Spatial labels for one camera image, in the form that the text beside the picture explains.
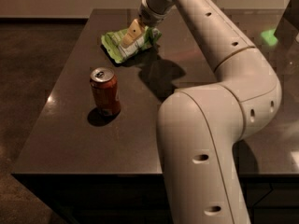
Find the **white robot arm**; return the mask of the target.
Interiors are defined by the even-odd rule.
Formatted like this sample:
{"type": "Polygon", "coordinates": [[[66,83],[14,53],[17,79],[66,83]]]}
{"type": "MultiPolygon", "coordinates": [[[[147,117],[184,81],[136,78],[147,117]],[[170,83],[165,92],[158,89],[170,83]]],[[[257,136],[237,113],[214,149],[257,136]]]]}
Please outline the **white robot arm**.
{"type": "Polygon", "coordinates": [[[174,224],[250,224],[233,145],[278,112],[281,85],[255,45],[211,0],[142,0],[141,22],[176,7],[217,81],[176,90],[161,105],[157,145],[174,224]]]}

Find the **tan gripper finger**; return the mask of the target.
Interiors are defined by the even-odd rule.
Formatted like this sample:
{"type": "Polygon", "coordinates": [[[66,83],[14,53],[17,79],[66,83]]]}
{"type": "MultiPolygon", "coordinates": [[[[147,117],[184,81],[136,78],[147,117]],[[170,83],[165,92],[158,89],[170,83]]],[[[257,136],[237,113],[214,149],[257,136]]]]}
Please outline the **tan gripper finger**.
{"type": "Polygon", "coordinates": [[[134,19],[131,25],[128,27],[125,36],[121,41],[121,45],[124,48],[131,46],[139,37],[145,32],[145,25],[139,20],[134,19]]]}

